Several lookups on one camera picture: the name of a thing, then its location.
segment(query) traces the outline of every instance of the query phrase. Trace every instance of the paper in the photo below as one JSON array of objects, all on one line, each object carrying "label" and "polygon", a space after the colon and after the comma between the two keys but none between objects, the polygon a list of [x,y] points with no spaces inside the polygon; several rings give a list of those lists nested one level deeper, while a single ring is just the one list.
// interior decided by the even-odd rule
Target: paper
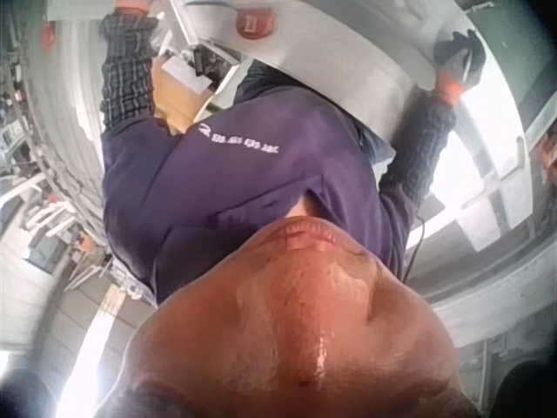
[{"label": "paper", "polygon": [[172,57],[163,64],[163,70],[177,79],[190,90],[197,94],[203,93],[212,81],[206,76],[197,77],[195,70],[190,67],[183,59]]}]

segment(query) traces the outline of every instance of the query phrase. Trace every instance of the cable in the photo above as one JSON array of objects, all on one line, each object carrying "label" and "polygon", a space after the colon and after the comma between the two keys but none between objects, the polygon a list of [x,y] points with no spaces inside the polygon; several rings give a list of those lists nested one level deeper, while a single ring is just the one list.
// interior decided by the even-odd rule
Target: cable
[{"label": "cable", "polygon": [[408,268],[406,269],[406,274],[402,279],[402,283],[404,284],[406,284],[406,282],[408,281],[408,276],[412,271],[412,267],[414,265],[414,261],[416,260],[416,256],[418,255],[421,243],[424,242],[424,238],[426,237],[426,222],[420,216],[417,216],[416,218],[421,222],[421,236],[419,237],[418,245],[416,246],[416,249],[414,249],[414,254],[412,254],[412,258],[410,259],[410,263],[408,264]]}]

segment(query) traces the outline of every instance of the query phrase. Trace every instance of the hand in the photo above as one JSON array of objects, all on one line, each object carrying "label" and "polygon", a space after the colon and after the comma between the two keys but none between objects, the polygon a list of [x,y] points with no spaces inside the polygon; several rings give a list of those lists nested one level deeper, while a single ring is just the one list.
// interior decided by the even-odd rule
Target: hand
[{"label": "hand", "polygon": [[153,0],[116,0],[116,10],[131,15],[146,15]]},{"label": "hand", "polygon": [[473,30],[468,31],[467,37],[454,32],[452,41],[436,43],[433,60],[437,64],[433,94],[450,105],[456,105],[464,91],[480,82],[486,64],[486,50]]}]

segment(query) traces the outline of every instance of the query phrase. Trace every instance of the checkered sleeve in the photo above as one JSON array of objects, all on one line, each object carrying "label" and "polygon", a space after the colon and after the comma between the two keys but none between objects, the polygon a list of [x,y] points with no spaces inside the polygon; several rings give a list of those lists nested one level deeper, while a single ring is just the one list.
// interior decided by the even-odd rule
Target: checkered sleeve
[{"label": "checkered sleeve", "polygon": [[103,19],[101,36],[108,43],[103,64],[103,101],[106,131],[141,113],[153,114],[150,38],[157,27],[154,17],[113,13]]}]

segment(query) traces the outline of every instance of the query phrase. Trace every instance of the glove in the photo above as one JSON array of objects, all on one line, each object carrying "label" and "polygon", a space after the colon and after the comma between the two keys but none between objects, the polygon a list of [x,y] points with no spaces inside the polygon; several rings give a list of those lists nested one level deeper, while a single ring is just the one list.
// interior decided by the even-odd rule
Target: glove
[{"label": "glove", "polygon": [[153,0],[116,0],[116,10],[132,15],[146,15]]},{"label": "glove", "polygon": [[440,41],[433,48],[437,80],[433,94],[455,106],[462,93],[480,83],[486,64],[486,50],[476,33],[453,33],[452,41]]}]

